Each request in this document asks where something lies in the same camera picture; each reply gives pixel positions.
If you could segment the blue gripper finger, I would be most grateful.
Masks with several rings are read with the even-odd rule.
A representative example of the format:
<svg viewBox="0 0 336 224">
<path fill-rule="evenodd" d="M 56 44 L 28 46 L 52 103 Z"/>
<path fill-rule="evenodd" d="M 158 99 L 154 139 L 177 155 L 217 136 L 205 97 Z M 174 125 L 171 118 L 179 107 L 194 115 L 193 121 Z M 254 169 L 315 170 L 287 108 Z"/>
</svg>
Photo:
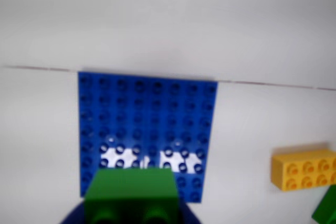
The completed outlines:
<svg viewBox="0 0 336 224">
<path fill-rule="evenodd" d="M 61 222 L 60 224 L 85 224 L 85 208 L 84 203 L 78 204 Z"/>
<path fill-rule="evenodd" d="M 180 224 L 201 224 L 197 216 L 191 211 L 183 200 L 179 202 L 179 223 Z"/>
</svg>

